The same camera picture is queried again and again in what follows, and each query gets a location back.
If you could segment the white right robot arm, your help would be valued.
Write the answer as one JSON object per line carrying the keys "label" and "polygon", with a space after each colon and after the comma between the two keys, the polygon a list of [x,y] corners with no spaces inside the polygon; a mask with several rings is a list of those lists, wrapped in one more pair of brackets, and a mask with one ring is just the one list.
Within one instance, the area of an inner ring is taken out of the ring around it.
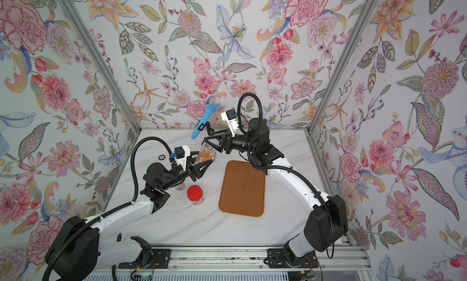
{"label": "white right robot arm", "polygon": [[234,119],[231,127],[215,131],[208,122],[200,122],[195,130],[207,131],[204,143],[218,152],[245,153],[253,168],[279,182],[302,205],[307,221],[301,232],[284,245],[281,259],[294,266],[309,253],[333,249],[336,241],[349,231],[345,201],[339,195],[322,192],[293,168],[272,145],[265,120],[253,118],[245,132],[237,125]]}

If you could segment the clear jar with candies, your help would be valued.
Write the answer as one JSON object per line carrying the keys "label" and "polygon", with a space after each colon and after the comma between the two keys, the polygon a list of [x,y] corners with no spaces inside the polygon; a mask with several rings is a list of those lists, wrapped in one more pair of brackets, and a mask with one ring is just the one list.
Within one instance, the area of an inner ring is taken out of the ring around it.
{"label": "clear jar with candies", "polygon": [[195,163],[203,163],[208,160],[212,160],[213,162],[216,159],[216,150],[211,147],[209,144],[203,144],[201,147],[200,151],[198,152],[198,155],[196,157]]}

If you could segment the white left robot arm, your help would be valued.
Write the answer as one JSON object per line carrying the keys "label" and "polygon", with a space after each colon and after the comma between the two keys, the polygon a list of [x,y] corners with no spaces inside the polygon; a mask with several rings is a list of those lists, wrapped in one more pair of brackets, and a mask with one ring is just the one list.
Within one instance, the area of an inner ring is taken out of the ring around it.
{"label": "white left robot arm", "polygon": [[114,241],[110,238],[161,209],[170,198],[167,191],[172,187],[187,178],[193,181],[202,178],[213,161],[197,163],[196,155],[191,153],[182,164],[174,159],[171,170],[161,163],[151,164],[143,177],[145,187],[136,191],[142,195],[141,199],[133,199],[94,217],[74,216],[67,220],[45,256],[47,268],[42,279],[47,281],[56,272],[62,281],[82,281],[104,267],[121,263],[150,265],[152,246],[142,237]]}

